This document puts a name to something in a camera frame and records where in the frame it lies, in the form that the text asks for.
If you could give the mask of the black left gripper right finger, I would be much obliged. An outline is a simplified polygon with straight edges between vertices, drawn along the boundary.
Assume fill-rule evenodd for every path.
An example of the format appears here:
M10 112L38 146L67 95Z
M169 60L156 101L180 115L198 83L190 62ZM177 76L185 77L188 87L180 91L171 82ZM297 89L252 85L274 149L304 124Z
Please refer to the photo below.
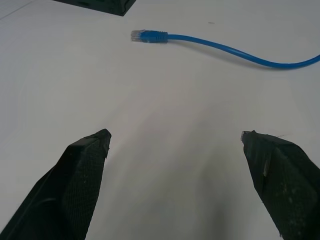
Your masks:
M243 131L254 188L283 240L320 240L320 168L295 143Z

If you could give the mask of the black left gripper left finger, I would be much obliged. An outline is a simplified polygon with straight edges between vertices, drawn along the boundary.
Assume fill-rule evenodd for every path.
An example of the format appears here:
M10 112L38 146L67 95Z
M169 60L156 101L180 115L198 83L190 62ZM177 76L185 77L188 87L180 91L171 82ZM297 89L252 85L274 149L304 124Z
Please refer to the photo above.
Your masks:
M70 144L30 190L0 240L85 240L111 137L102 129Z

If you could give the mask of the black box device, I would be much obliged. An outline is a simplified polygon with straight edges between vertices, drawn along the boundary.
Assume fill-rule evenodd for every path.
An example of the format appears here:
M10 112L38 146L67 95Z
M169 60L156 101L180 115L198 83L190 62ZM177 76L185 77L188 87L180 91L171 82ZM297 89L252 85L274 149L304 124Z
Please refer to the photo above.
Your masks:
M136 0L54 0L116 16L124 16Z

